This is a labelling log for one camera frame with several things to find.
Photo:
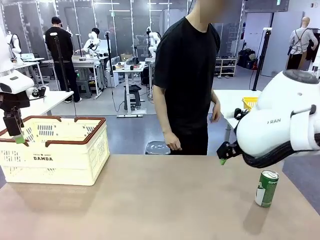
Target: can lid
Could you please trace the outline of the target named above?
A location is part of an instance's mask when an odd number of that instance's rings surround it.
[[[278,179],[279,178],[279,173],[276,171],[272,170],[263,170],[262,175],[269,178],[269,179]]]

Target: basket rim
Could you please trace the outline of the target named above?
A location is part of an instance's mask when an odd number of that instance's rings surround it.
[[[60,116],[35,116],[31,115],[22,120],[23,123],[27,122],[30,119],[56,119],[59,122],[62,122]],[[85,145],[87,144],[92,137],[97,133],[97,131],[103,126],[103,124],[106,122],[106,119],[104,117],[90,117],[90,116],[76,116],[74,118],[74,122],[76,123],[78,120],[100,120],[100,122],[97,124],[97,126],[93,129],[93,131],[86,136],[86,138],[83,141],[63,141],[63,140],[48,140],[45,142],[45,147],[49,147],[50,144],[69,144],[69,145]],[[0,137],[8,132],[8,129],[4,129],[0,131]],[[28,144],[29,140],[25,140],[23,143],[25,146],[29,147]],[[0,143],[16,143],[14,139],[6,139],[6,138],[0,138]]]

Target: brown tabletop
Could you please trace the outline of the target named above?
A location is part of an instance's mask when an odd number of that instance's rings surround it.
[[[240,158],[112,155],[94,186],[7,183],[1,240],[313,240],[320,216],[278,166],[270,208]]]

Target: black pants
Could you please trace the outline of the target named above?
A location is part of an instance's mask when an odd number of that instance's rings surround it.
[[[79,100],[80,100],[79,88],[76,83],[77,82],[77,75],[76,75],[73,63],[71,61],[65,62],[64,69],[65,69],[65,75],[67,78],[67,82],[68,82],[71,90],[74,92],[73,93],[74,101],[79,102]],[[54,64],[54,70],[55,70],[56,77],[59,80],[61,91],[66,91],[67,89],[66,89],[65,80],[64,80],[64,77],[62,74],[62,69],[61,69],[61,66],[59,63]]]
[[[171,150],[171,155],[204,155],[208,153],[208,128],[204,127],[193,134],[181,134],[172,132],[181,143],[181,151]]]
[[[302,54],[290,54],[287,70],[298,69],[302,59]]]

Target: shoe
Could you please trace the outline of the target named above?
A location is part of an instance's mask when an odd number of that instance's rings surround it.
[[[80,97],[79,101],[76,101],[76,103],[80,103],[82,101],[82,97]]]

